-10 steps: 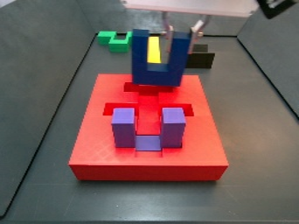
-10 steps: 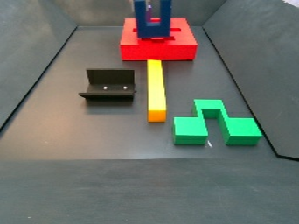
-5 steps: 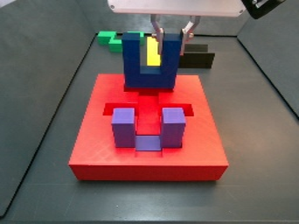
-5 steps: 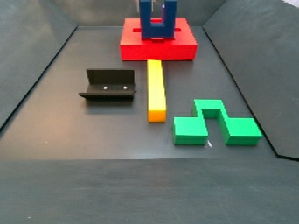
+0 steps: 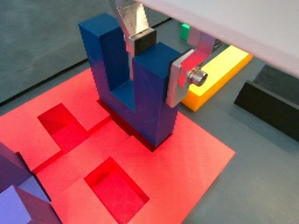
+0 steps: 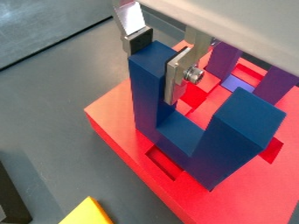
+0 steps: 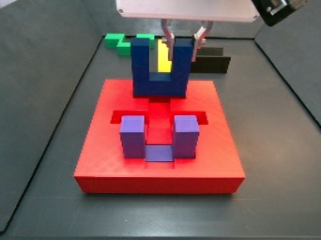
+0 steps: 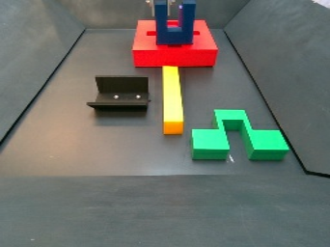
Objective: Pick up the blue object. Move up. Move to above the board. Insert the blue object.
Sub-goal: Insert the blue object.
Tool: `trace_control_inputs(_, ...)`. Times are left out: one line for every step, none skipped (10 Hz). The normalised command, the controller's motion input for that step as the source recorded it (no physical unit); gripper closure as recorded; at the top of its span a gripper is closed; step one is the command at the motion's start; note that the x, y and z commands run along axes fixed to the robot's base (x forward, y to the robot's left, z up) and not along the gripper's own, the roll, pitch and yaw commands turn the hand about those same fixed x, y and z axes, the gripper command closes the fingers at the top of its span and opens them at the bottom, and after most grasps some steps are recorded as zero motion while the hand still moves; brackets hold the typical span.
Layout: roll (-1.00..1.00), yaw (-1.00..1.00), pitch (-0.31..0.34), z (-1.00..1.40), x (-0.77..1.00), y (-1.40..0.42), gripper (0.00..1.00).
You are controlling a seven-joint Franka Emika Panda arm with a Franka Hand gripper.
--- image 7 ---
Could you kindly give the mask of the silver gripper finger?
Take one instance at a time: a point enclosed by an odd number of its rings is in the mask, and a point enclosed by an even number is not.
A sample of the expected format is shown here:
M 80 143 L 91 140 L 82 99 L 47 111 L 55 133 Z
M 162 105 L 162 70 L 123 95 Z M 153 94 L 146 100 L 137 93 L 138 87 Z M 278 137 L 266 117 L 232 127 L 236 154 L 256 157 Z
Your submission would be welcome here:
M 206 42 L 206 36 L 212 30 L 213 21 L 202 21 L 202 26 L 198 31 L 193 34 L 193 57 L 191 61 L 196 61 L 197 52 Z
M 167 44 L 167 47 L 169 47 L 169 60 L 171 60 L 173 59 L 173 47 L 174 47 L 174 33 L 170 30 L 171 20 L 162 19 L 161 26 L 162 26 L 162 30 L 165 33 L 163 42 Z

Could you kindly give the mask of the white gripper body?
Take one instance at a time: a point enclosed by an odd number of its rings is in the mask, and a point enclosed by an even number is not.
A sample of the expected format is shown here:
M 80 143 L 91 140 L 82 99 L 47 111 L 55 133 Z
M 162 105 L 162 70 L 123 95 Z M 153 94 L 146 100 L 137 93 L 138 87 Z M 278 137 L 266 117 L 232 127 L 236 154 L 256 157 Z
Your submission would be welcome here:
M 115 0 L 126 18 L 252 23 L 258 11 L 252 0 Z

